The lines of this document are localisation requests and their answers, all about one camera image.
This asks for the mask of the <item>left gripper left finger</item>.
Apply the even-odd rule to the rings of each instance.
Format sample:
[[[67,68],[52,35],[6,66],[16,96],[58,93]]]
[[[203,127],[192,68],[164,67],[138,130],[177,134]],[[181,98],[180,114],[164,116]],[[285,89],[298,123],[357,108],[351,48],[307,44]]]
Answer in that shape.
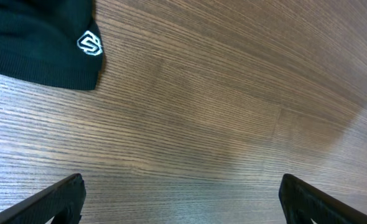
[[[1,224],[52,223],[78,224],[85,202],[81,174],[72,174],[35,195],[0,212]]]

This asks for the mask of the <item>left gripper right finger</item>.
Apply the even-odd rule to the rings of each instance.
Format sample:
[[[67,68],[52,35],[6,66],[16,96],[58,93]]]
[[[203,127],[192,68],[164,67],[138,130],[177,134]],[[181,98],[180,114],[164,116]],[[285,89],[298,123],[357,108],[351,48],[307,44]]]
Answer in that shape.
[[[284,174],[279,200],[288,224],[364,224],[367,215],[292,174]]]

